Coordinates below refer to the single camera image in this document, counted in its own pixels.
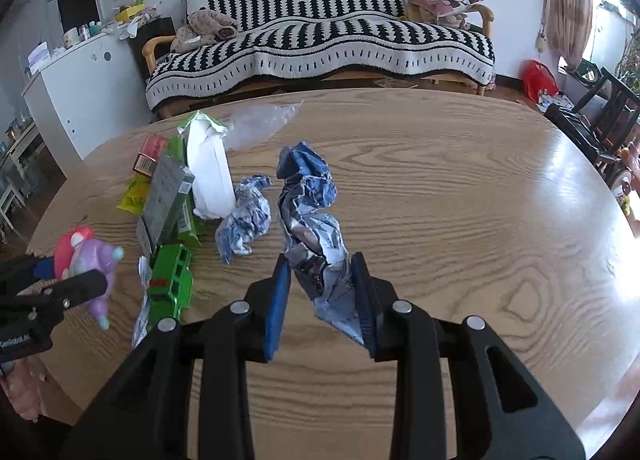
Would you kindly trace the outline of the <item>person left hand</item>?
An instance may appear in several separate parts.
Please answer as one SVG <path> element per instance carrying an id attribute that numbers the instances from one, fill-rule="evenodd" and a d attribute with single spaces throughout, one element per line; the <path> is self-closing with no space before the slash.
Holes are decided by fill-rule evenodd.
<path id="1" fill-rule="evenodd" d="M 43 409 L 41 380 L 32 358 L 17 359 L 1 376 L 1 386 L 14 411 L 24 420 L 37 422 Z"/>

